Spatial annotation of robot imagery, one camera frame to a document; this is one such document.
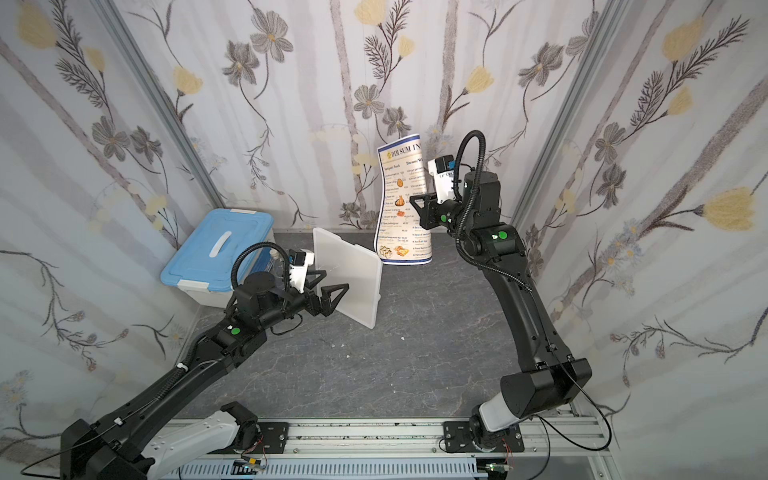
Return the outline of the laminated dim sum menu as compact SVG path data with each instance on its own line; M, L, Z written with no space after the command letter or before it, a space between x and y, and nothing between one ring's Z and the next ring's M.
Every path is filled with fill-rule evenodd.
M424 265L432 260L429 231L410 198L427 192L421 139L408 135L377 150L382 198L374 250L387 265Z

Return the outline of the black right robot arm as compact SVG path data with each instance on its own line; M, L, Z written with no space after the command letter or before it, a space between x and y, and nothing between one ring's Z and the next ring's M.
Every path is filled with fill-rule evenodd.
M519 372L500 380L500 391L473 410L471 447L492 452L514 425L571 403L592 376L556 331L532 278L532 257L517 230L501 220L498 176L485 170L486 139L470 131L452 168L451 197L429 193L410 203L426 230L443 227L459 256L479 269L498 299L514 339Z

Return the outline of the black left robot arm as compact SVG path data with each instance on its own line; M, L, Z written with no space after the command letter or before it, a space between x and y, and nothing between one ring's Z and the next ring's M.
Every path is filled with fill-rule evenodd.
M150 479L197 458L188 448L151 444L197 395L264 345L276 325L304 315L328 317L348 292L346 283L322 285L324 270L311 270L293 285L292 274L308 264L305 253L274 242L240 253L230 271L232 295L223 319L191 341L177 364L136 397L93 423L78 420L67 427L60 478Z

